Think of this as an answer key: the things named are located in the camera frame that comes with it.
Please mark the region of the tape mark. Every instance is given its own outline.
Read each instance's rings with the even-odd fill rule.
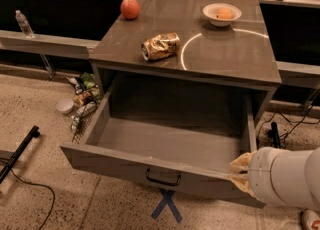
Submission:
[[[152,212],[151,217],[153,219],[157,219],[159,217],[159,215],[161,214],[161,212],[163,211],[164,207],[166,207],[166,205],[168,205],[174,218],[176,219],[176,221],[178,223],[180,223],[182,221],[182,216],[172,201],[172,196],[174,195],[175,192],[172,190],[167,191],[163,188],[159,188],[159,190],[160,190],[163,198],[160,201],[157,208],[155,208],[155,210]]]

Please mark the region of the floor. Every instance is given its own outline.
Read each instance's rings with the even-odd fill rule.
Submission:
[[[24,181],[48,185],[54,191],[53,210],[42,229],[301,229],[299,208],[255,208],[239,205],[236,199],[220,201],[182,193],[172,196],[177,211],[165,206],[152,217],[163,198],[159,189],[72,169],[59,147],[72,141],[70,115],[55,109],[57,101],[74,95],[68,76],[73,74],[58,73],[53,81],[46,81],[42,70],[0,65],[0,150],[14,151],[34,125],[41,133],[13,171]],[[270,105],[257,131],[280,108],[287,113],[286,106]],[[318,117],[316,110],[310,115]],[[288,117],[295,121],[301,114],[295,111]],[[274,120],[280,133],[292,128],[279,114]],[[267,123],[261,129],[261,145],[270,142],[265,135],[269,128]],[[287,138],[287,148],[319,147],[319,130],[317,124],[301,124]],[[0,185],[0,229],[40,229],[52,201],[48,188],[27,185],[9,173]]]

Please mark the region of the water bottle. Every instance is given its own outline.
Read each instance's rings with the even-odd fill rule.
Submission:
[[[16,20],[21,28],[21,31],[26,35],[26,38],[33,38],[34,33],[31,29],[31,26],[26,18],[26,16],[21,13],[20,10],[16,10]]]

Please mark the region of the white bowl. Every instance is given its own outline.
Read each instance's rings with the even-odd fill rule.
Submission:
[[[232,13],[233,18],[231,18],[231,19],[217,18],[217,12],[221,8],[228,8]],[[233,21],[240,18],[242,15],[242,12],[237,7],[232,6],[230,4],[214,3],[214,4],[209,4],[206,7],[204,7],[203,14],[209,19],[210,23],[215,26],[228,26]]]
[[[73,100],[69,98],[60,100],[56,105],[56,109],[63,114],[70,113],[73,109]]]

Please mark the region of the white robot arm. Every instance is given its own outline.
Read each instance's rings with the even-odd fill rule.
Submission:
[[[230,170],[230,180],[263,203],[320,211],[320,148],[262,148],[234,160]]]

